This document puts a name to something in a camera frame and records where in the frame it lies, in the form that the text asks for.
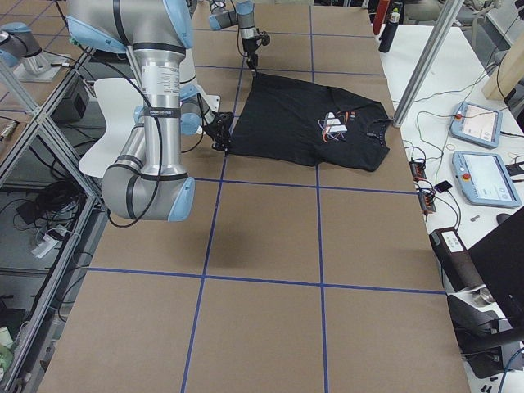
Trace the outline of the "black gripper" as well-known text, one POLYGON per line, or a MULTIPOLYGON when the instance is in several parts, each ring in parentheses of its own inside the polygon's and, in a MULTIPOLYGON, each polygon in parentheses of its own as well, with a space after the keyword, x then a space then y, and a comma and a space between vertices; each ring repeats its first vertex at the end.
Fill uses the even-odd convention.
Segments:
POLYGON ((229 143, 229 113, 213 112, 214 119, 204 127, 213 143, 229 143))
POLYGON ((253 77, 257 76, 259 41, 258 37, 242 39, 242 48, 247 56, 246 63, 253 77))

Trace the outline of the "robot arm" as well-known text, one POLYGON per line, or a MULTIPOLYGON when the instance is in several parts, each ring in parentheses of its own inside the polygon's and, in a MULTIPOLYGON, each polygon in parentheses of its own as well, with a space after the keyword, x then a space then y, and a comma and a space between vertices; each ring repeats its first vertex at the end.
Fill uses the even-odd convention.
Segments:
POLYGON ((225 1, 209 1, 209 24, 212 30, 222 30, 238 27, 242 40, 242 56, 252 74, 258 67, 257 50, 267 44, 267 36, 255 27, 255 4, 252 1, 241 1, 233 4, 233 9, 227 9, 225 1))
POLYGON ((102 177, 106 207, 121 218, 184 221, 195 180, 181 162, 179 71, 192 47, 185 1, 72 1, 68 29, 78 43, 135 55, 142 96, 138 125, 102 177))

